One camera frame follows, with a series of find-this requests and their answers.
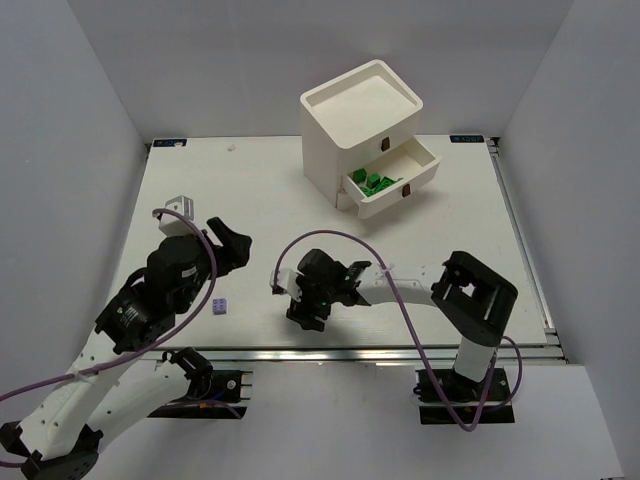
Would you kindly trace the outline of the green lego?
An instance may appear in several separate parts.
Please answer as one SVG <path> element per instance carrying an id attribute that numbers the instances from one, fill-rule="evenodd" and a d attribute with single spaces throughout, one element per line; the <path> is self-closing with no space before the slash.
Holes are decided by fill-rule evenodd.
<path id="1" fill-rule="evenodd" d="M 361 190 L 367 197 L 370 197 L 393 186 L 394 184 L 395 184 L 395 181 L 392 180 L 391 178 L 383 177 L 374 188 L 362 186 Z"/>

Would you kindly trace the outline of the white three-drawer cabinet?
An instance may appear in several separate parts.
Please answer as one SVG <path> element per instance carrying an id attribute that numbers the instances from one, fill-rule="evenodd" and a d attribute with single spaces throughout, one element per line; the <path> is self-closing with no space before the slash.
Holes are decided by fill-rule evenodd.
<path id="1" fill-rule="evenodd" d="M 415 138 L 422 100 L 382 60 L 371 60 L 300 96 L 304 176 L 337 210 L 354 201 L 342 176 Z M 390 140 L 390 149 L 381 150 Z"/>

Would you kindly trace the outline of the white drawer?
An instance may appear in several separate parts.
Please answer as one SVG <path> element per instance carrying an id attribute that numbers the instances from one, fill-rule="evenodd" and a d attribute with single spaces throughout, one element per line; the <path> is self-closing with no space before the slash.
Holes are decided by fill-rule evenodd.
<path id="1" fill-rule="evenodd" d="M 343 175 L 342 189 L 357 205 L 358 217 L 367 219 L 408 198 L 412 193 L 432 181 L 440 163 L 440 157 L 435 156 L 416 138 L 413 138 L 393 150 L 387 151 L 376 160 Z M 366 186 L 366 181 L 362 184 L 356 184 L 352 179 L 352 173 L 361 168 L 367 171 L 367 177 L 371 174 L 378 174 L 381 179 L 389 177 L 395 181 L 404 177 L 404 180 L 367 197 L 361 190 L 362 186 Z M 411 186 L 411 194 L 407 197 L 402 196 L 402 188 L 405 184 Z"/>

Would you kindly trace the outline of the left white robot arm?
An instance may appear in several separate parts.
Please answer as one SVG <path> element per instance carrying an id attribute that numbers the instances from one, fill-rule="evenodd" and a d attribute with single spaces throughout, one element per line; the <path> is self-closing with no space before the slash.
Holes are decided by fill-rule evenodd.
<path id="1" fill-rule="evenodd" d="M 69 371 L 49 380 L 53 391 L 27 417 L 1 428 L 1 445 L 22 457 L 27 479 L 82 479 L 100 452 L 131 426 L 167 404 L 210 408 L 233 396 L 226 380 L 192 347 L 163 355 L 152 375 L 119 387 L 123 373 L 161 336 L 181 329 L 176 317 L 193 318 L 199 293 L 211 295 L 218 278 L 244 267 L 252 240 L 208 220 L 206 231 L 184 218 L 134 271 L 96 320 Z"/>

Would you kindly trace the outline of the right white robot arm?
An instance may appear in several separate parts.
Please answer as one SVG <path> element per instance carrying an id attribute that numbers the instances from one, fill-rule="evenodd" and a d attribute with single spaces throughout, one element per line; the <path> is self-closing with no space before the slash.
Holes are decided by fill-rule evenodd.
<path id="1" fill-rule="evenodd" d="M 312 249 L 295 269 L 272 273 L 271 288 L 290 297 L 287 318 L 319 332 L 336 303 L 434 307 L 461 335 L 453 371 L 473 383 L 484 380 L 518 298 L 511 282 L 464 251 L 453 252 L 441 268 L 383 268 L 370 261 L 345 266 Z"/>

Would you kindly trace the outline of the purple lego brick left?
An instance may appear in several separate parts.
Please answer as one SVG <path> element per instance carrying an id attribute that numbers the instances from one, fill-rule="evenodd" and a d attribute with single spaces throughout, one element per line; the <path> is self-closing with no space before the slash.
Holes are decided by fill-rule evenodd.
<path id="1" fill-rule="evenodd" d="M 212 300 L 212 313 L 214 315 L 225 315 L 228 311 L 228 303 L 225 298 L 214 298 Z"/>

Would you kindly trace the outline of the blue label sticker left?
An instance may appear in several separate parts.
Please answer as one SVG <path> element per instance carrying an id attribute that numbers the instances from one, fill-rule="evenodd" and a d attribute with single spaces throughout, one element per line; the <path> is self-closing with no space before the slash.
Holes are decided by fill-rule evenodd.
<path id="1" fill-rule="evenodd" d="M 186 138 L 155 139 L 151 144 L 153 148 L 180 148 L 186 145 Z"/>

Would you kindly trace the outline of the blue label sticker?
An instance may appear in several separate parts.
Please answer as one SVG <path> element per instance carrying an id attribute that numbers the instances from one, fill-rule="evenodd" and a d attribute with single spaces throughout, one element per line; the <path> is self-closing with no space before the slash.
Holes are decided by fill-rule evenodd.
<path id="1" fill-rule="evenodd" d="M 151 144 L 153 148 L 180 148 L 186 145 L 186 138 L 155 139 Z"/>
<path id="2" fill-rule="evenodd" d="M 449 139 L 452 143 L 484 143 L 485 139 L 482 135 L 450 135 Z"/>

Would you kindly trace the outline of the blue label sticker right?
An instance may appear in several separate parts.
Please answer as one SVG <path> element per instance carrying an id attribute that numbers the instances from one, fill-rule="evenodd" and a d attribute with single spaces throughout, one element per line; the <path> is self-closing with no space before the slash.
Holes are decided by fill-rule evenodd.
<path id="1" fill-rule="evenodd" d="M 452 143 L 484 143 L 485 139 L 482 135 L 450 135 L 449 139 Z"/>

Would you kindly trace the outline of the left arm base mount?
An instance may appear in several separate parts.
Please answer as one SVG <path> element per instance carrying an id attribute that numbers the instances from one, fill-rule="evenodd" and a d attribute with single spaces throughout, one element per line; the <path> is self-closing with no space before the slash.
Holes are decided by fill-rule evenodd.
<path id="1" fill-rule="evenodd" d="M 164 351 L 157 361 L 160 366 L 171 361 L 177 352 Z M 248 409 L 252 393 L 252 372 L 238 367 L 209 364 L 195 350 L 177 353 L 179 364 L 194 373 L 186 393 L 151 412 L 149 418 L 241 420 Z"/>

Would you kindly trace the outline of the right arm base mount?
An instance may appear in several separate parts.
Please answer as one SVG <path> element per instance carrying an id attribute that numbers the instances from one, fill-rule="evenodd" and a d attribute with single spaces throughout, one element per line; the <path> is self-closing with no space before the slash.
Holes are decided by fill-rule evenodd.
<path id="1" fill-rule="evenodd" d="M 454 425 L 455 422 L 441 401 L 430 381 L 427 371 L 417 370 L 413 396 L 417 401 L 421 425 Z M 452 408 L 465 424 L 470 424 L 477 410 L 483 383 L 474 383 L 457 377 L 452 369 L 435 369 L 434 374 Z M 514 424 L 516 421 L 511 404 L 512 389 L 503 368 L 496 368 L 485 404 L 479 418 L 480 424 Z"/>

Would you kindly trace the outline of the aluminium rail frame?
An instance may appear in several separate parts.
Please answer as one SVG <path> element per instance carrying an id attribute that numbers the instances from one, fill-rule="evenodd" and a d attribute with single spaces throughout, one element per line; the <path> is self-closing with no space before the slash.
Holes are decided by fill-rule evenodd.
<path id="1" fill-rule="evenodd" d="M 220 366 L 247 370 L 260 364 L 270 374 L 300 376 L 309 387 L 331 373 L 337 389 L 350 387 L 361 401 L 369 397 L 365 386 L 372 385 L 392 437 L 424 440 L 414 464 L 539 477 L 563 437 L 561 418 L 544 386 L 549 372 L 561 369 L 563 353 L 514 224 L 498 143 L 484 139 L 460 144 L 449 136 L 422 137 L 422 145 L 441 158 L 435 184 L 365 221 L 324 204 L 302 175 L 301 143 L 294 137 L 195 138 L 180 148 L 151 146 L 119 274 L 125 275 L 155 240 L 147 212 L 161 201 L 185 193 L 200 211 L 222 206 L 236 212 L 257 247 L 249 269 L 216 290 L 231 301 L 233 311 L 226 320 L 210 315 L 195 320 L 177 345 L 194 346 Z M 518 346 L 503 350 L 501 364 L 512 367 L 523 356 L 528 369 L 512 402 L 515 423 L 482 424 L 466 435 L 452 425 L 410 422 L 408 395 L 396 386 L 407 384 L 409 368 L 420 361 L 394 307 L 373 314 L 340 310 L 327 334 L 302 332 L 279 315 L 259 286 L 260 275 L 294 235 L 316 226 L 374 241 L 401 262 L 418 254 L 431 261 L 452 249 L 475 248 L 506 274 L 521 296 L 508 328 Z"/>

